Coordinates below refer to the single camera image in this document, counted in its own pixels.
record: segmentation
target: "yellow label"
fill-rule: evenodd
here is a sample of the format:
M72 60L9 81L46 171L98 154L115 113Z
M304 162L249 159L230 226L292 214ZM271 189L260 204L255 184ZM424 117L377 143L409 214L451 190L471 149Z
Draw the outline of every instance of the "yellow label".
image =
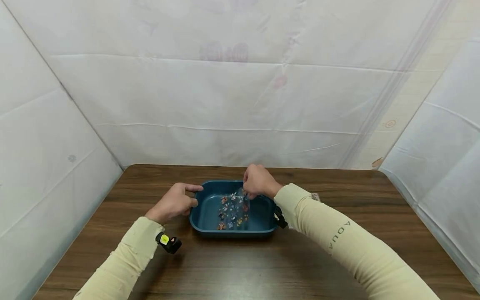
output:
M167 245L168 241L170 240L170 238L168 236L166 236L165 234L162 235L162 237L160 238L160 242L162 244L164 244L165 246Z

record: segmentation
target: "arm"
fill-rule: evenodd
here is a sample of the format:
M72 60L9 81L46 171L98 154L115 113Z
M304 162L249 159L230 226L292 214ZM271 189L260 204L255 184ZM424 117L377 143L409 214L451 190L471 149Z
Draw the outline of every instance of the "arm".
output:
M160 224L180 214L188 215L190 208L197 206L198 202L185 192L202 189L198 185L174 184L145 217L135 221L116 250L110 253L73 299L127 300L138 277L153 258L157 248L155 237L164 231Z
M282 187L262 166L249 169L244 189L251 197L263 193L274 199L286 221L348 269L369 299L438 299L388 245L347 216L313 200L309 192L294 184Z

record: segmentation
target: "white backdrop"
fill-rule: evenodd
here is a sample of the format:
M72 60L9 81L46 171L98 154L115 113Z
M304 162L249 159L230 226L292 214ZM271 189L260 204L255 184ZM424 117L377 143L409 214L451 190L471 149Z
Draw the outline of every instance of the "white backdrop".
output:
M120 168L0 1L0 299L30 299Z
M349 168L449 0L5 0L135 163Z
M480 27L381 166L480 292Z

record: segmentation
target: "person's left hand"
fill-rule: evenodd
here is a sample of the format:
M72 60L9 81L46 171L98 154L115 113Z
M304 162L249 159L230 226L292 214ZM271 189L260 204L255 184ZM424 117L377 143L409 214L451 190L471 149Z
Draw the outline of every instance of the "person's left hand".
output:
M185 192L199 192L204 188L201 185L175 183L170 190L152 207L145 217L159 224L166 224L178 215L188 216L190 208L198 205L197 199L190 198Z

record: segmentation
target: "hand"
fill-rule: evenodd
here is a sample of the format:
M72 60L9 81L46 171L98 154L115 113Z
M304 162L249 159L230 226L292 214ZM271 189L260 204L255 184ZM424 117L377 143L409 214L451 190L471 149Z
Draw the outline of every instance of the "hand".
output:
M248 193L249 199L260 194L273 199L281 188L282 185L262 165L249 165L243 175L243 189Z
M203 189L200 185L175 183L162 199L146 213L145 217L164 225L175 216L188 216L190 208L196 207L198 201L187 196L185 192L199 192Z

